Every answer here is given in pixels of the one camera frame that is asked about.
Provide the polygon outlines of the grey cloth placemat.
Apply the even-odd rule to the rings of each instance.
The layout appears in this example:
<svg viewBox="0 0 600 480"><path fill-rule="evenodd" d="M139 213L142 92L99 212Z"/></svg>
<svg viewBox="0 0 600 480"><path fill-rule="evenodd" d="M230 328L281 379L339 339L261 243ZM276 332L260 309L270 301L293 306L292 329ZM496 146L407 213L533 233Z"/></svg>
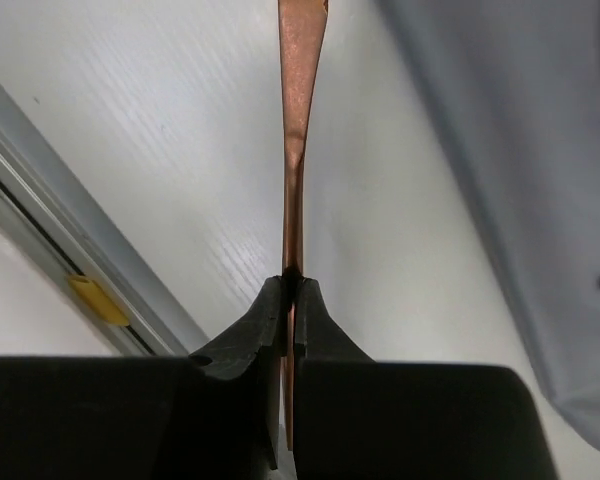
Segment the grey cloth placemat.
<svg viewBox="0 0 600 480"><path fill-rule="evenodd" d="M537 382L600 451L600 1L383 1Z"/></svg>

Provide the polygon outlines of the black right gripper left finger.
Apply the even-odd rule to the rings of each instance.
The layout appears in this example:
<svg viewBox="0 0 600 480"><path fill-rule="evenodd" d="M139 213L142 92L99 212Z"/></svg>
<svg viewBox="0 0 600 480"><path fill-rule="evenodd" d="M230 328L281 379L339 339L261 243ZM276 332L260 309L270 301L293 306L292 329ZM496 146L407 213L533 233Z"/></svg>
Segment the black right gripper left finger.
<svg viewBox="0 0 600 480"><path fill-rule="evenodd" d="M265 479L286 289L188 356L0 357L0 479Z"/></svg>

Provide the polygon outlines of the copper knife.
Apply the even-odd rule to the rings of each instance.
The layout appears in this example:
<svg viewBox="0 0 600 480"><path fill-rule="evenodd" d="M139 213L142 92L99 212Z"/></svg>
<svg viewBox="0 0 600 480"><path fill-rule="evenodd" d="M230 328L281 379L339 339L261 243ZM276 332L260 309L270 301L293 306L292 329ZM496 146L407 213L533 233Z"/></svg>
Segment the copper knife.
<svg viewBox="0 0 600 480"><path fill-rule="evenodd" d="M284 188L282 278L286 289L286 356L283 368L287 447L294 447L296 292L304 264L304 164L316 75L328 19L323 0L278 3L283 112Z"/></svg>

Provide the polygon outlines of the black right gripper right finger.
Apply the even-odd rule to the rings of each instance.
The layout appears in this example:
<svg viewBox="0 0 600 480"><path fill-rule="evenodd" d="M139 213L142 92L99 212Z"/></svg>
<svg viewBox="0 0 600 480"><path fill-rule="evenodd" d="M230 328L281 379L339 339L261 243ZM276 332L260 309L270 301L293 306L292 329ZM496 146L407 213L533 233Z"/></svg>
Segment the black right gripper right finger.
<svg viewBox="0 0 600 480"><path fill-rule="evenodd" d="M319 284L295 305L293 452L301 479L554 479L533 398L511 369L371 359Z"/></svg>

